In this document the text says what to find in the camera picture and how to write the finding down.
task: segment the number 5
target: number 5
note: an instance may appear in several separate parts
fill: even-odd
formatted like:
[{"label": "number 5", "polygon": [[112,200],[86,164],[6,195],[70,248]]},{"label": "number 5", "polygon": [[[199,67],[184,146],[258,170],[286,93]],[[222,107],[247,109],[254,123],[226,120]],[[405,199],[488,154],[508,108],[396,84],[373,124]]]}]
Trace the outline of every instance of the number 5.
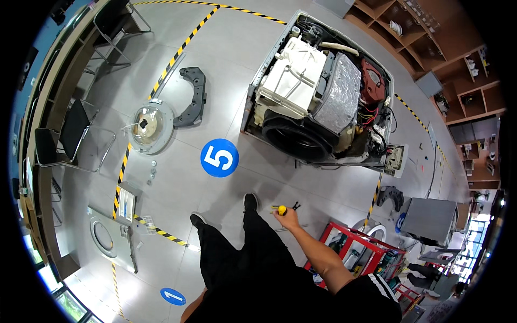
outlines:
[{"label": "number 5", "polygon": [[230,168],[230,166],[232,166],[233,156],[232,156],[232,154],[229,151],[227,151],[227,150],[219,150],[216,153],[216,157],[212,158],[210,156],[212,155],[212,151],[213,150],[214,150],[213,146],[209,146],[208,147],[208,151],[207,151],[207,153],[205,155],[205,161],[207,163],[209,163],[209,164],[219,168],[219,165],[221,164],[221,161],[219,159],[221,157],[226,157],[228,159],[228,163],[223,164],[222,170],[226,171],[228,168]]}]

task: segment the red motor cover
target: red motor cover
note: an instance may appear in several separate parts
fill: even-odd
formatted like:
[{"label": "red motor cover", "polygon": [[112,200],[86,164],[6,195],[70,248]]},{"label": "red motor cover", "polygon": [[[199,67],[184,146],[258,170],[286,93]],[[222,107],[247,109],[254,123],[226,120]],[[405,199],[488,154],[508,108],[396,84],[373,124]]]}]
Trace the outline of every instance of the red motor cover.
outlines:
[{"label": "red motor cover", "polygon": [[384,79],[379,71],[377,71],[364,58],[361,61],[362,79],[364,88],[361,96],[367,104],[372,104],[384,100],[386,98]]}]

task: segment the black sneaker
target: black sneaker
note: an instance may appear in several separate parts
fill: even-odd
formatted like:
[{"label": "black sneaker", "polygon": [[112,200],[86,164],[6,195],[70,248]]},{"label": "black sneaker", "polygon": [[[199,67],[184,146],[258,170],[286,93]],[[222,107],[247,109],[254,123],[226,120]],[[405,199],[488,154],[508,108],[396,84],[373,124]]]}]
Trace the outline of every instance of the black sneaker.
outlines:
[{"label": "black sneaker", "polygon": [[195,226],[196,229],[199,229],[201,223],[207,224],[205,218],[199,213],[192,213],[190,215],[190,222],[192,222],[192,225]]},{"label": "black sneaker", "polygon": [[246,193],[244,198],[242,199],[244,203],[244,211],[253,210],[257,211],[257,206],[259,205],[259,199],[254,193]]}]

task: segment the washing machine drum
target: washing machine drum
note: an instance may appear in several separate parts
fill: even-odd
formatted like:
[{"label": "washing machine drum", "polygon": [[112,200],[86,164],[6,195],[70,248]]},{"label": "washing machine drum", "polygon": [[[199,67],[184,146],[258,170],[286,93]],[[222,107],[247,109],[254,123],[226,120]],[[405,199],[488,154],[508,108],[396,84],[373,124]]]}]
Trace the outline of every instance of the washing machine drum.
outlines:
[{"label": "washing machine drum", "polygon": [[329,158],[339,138],[310,121],[293,120],[271,111],[266,113],[262,135],[278,150],[306,162],[322,162]]}]

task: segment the yellow screwdriver handle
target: yellow screwdriver handle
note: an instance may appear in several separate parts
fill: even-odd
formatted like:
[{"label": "yellow screwdriver handle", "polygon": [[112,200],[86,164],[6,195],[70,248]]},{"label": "yellow screwdriver handle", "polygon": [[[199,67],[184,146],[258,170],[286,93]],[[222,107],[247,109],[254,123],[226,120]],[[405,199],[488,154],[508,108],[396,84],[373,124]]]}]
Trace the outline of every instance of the yellow screwdriver handle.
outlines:
[{"label": "yellow screwdriver handle", "polygon": [[284,216],[287,213],[287,208],[285,205],[281,205],[278,207],[278,215]]}]

